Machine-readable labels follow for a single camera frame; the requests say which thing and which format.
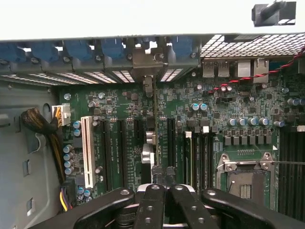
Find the silver ethernet port block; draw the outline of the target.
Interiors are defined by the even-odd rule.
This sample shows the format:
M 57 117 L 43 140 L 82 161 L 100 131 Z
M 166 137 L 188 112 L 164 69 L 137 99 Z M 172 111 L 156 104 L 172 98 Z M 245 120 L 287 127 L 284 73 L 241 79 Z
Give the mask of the silver ethernet port block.
M 253 75 L 262 75 L 269 72 L 269 61 L 267 59 L 255 59 L 254 60 L 254 73 Z M 269 76 L 259 76 L 253 79 L 254 83 L 268 83 Z

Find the grey parts rack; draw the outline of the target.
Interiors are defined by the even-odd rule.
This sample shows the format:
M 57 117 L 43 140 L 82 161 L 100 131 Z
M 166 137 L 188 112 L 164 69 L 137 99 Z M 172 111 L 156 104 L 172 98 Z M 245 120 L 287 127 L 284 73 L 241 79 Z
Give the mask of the grey parts rack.
M 256 4 L 252 8 L 255 27 L 295 25 L 296 2 L 275 0 L 270 4 Z

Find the green motherboard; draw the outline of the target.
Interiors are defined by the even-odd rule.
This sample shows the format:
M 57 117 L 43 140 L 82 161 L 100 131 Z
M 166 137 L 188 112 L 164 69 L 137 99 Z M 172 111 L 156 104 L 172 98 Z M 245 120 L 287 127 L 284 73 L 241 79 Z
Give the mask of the green motherboard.
M 273 161 L 280 157 L 280 131 L 295 126 L 305 132 L 305 74 L 277 74 L 268 83 L 253 79 L 226 83 L 225 79 L 198 77 L 196 73 L 173 83 L 157 85 L 157 122 L 160 165 L 165 170 L 166 185 L 167 119 L 175 119 L 175 178 L 178 184 L 193 187 L 193 134 L 198 134 L 200 154 L 200 192 L 202 184 L 202 127 L 213 133 L 213 187 L 215 167 L 221 153 L 234 159 L 245 159 L 270 151 Z M 101 144 L 101 122 L 110 125 L 112 190 L 122 186 L 119 169 L 117 120 L 126 124 L 128 188 L 136 190 L 141 183 L 141 153 L 145 143 L 134 137 L 133 121 L 152 113 L 152 102 L 143 85 L 81 85 L 60 89 L 60 104 L 71 109 L 71 123 L 63 127 L 63 158 L 66 174 L 72 179 L 75 205 L 99 197 L 108 191 L 104 180 L 104 157 Z M 81 117 L 92 116 L 95 152 L 94 188 L 85 187 Z M 278 211 L 279 164 L 276 169 L 276 210 Z

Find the silver USB port block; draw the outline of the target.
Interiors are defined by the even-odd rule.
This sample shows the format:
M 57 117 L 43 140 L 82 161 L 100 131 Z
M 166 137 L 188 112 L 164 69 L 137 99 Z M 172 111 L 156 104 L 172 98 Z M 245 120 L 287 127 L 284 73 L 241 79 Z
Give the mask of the silver USB port block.
M 229 62 L 203 62 L 203 78 L 230 77 Z

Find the open black PC case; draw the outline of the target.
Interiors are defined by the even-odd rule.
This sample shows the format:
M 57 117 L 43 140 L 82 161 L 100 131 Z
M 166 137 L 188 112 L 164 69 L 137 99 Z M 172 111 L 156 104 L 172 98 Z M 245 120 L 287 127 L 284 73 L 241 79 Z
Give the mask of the open black PC case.
M 193 38 L 193 53 L 176 55 L 173 41 L 177 36 Z M 20 72 L 0 71 L 0 229 L 29 229 L 89 202 L 72 203 L 75 191 L 63 158 L 63 127 L 71 123 L 71 109 L 60 104 L 60 89 L 81 85 L 143 85 L 132 76 L 134 48 L 144 48 L 147 54 L 153 48 L 162 48 L 163 70 L 156 84 L 173 83 L 192 73 L 203 78 L 203 62 L 229 62 L 230 77 L 219 77 L 228 84 L 264 75 L 305 74 L 305 31 L 109 38 L 122 39 L 125 59 L 111 61 L 105 57 L 101 48 L 104 38 L 13 42 L 26 52 L 28 67 Z M 93 50 L 93 62 L 84 65 L 66 62 L 64 40 L 86 40 Z M 58 50 L 58 61 L 34 57 L 32 42 L 52 42 Z M 255 59 L 267 59 L 269 72 L 253 75 Z M 143 185 L 131 189 L 136 194 L 136 204 L 142 199 Z M 188 229 L 185 223 L 171 220 L 169 188 L 164 187 L 161 229 Z M 135 208 L 124 209 L 104 229 L 134 229 L 135 213 Z

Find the blue slot retainer clip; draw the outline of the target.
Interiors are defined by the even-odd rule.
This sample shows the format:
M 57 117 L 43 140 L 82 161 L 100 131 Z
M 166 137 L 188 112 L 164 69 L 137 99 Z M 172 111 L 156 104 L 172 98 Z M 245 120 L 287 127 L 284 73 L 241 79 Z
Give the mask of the blue slot retainer clip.
M 20 72 L 28 66 L 26 52 L 13 42 L 0 42 L 0 71 Z
M 177 36 L 173 41 L 173 50 L 178 56 L 193 53 L 193 38 L 190 36 Z
M 32 55 L 46 62 L 56 62 L 59 59 L 58 50 L 52 42 L 30 43 Z
M 125 48 L 121 38 L 101 39 L 101 48 L 104 56 L 111 61 L 120 61 L 126 58 Z
M 63 54 L 66 62 L 84 65 L 93 62 L 93 50 L 86 40 L 64 40 Z

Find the thin metal locking lever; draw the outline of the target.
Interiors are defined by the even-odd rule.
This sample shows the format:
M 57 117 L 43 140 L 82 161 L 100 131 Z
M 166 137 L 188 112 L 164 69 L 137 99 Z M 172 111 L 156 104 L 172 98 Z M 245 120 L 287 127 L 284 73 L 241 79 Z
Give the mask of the thin metal locking lever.
M 267 165 L 267 164 L 287 164 L 287 165 L 305 165 L 305 162 L 293 162 L 293 161 L 225 161 L 218 165 L 216 168 L 223 167 L 225 165 Z

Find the short black expansion slot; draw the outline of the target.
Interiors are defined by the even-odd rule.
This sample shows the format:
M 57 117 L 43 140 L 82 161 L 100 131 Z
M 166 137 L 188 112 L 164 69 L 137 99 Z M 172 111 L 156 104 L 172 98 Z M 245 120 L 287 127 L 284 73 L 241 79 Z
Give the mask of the short black expansion slot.
M 143 141 L 143 122 L 142 119 L 134 119 L 133 121 L 134 137 L 138 142 Z

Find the CPU socket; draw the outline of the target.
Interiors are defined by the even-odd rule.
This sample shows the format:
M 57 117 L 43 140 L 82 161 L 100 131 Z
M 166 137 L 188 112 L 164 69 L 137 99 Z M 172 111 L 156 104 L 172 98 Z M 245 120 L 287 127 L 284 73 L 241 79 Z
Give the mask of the CPU socket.
M 264 151 L 245 159 L 221 153 L 215 167 L 215 188 L 276 210 L 276 169 L 273 155 Z

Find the black memory slot block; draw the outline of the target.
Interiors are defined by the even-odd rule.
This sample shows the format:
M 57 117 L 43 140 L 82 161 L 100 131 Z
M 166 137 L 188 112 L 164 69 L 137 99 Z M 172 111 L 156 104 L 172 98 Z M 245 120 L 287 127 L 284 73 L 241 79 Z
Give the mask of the black memory slot block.
M 305 132 L 281 129 L 279 161 L 305 162 Z M 305 221 L 305 165 L 279 164 L 278 187 L 278 211 Z

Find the white expansion slot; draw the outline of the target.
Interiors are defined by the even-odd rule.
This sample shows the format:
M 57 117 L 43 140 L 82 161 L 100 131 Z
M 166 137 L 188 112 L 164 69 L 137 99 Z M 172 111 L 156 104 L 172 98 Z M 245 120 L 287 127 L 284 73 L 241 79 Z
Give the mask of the white expansion slot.
M 92 122 L 92 116 L 81 117 L 82 153 L 86 188 L 94 188 L 96 184 L 95 152 Z

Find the black RAM slot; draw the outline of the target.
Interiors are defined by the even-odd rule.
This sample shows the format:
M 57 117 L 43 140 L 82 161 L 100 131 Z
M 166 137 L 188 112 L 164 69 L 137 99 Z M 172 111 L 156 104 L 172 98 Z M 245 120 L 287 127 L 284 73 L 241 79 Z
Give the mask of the black RAM slot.
M 205 189 L 207 186 L 207 136 L 209 133 L 209 127 L 202 127 L 202 161 L 201 161 L 201 172 L 202 172 L 202 184 L 201 189 Z
M 195 191 L 198 191 L 200 187 L 200 154 L 199 154 L 199 140 L 198 134 L 193 134 L 193 187 Z
M 214 134 L 208 135 L 207 141 L 207 187 L 214 187 Z

